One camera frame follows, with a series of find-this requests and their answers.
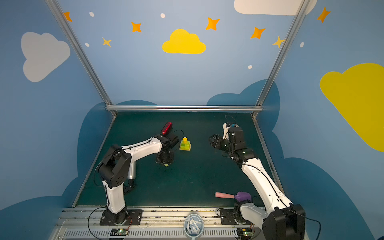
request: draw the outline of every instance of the green table surface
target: green table surface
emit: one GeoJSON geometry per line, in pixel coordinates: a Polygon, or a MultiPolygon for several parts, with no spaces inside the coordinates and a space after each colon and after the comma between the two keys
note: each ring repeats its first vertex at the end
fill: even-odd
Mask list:
{"type": "MultiPolygon", "coordinates": [[[[228,113],[182,113],[182,112],[120,112],[106,138],[100,155],[85,183],[77,205],[105,205],[106,196],[102,187],[95,186],[93,172],[108,148],[113,144],[131,145],[160,133],[164,124],[173,123],[172,130],[181,129],[191,142],[191,151],[179,150],[178,143],[174,163],[165,167],[155,163],[156,155],[141,158],[137,162],[137,185],[125,195],[127,206],[212,206],[233,207],[234,199],[215,197],[215,192],[236,194],[249,192],[259,197],[249,178],[239,166],[223,152],[214,149],[208,142],[213,134],[223,134],[223,123],[228,113]]],[[[253,148],[271,176],[255,126],[249,113],[231,113],[243,129],[247,146],[253,148]]],[[[175,132],[181,137],[182,132],[175,132]]],[[[101,179],[96,173],[96,183],[101,179]]],[[[257,197],[253,202],[262,207],[257,197]]]]}

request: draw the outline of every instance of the pink spatula handle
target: pink spatula handle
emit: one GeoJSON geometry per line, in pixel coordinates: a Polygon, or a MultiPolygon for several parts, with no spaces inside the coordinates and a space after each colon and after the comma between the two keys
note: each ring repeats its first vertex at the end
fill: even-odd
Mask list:
{"type": "Polygon", "coordinates": [[[222,193],[222,192],[215,192],[215,197],[221,197],[221,198],[235,198],[234,195],[222,193]]]}

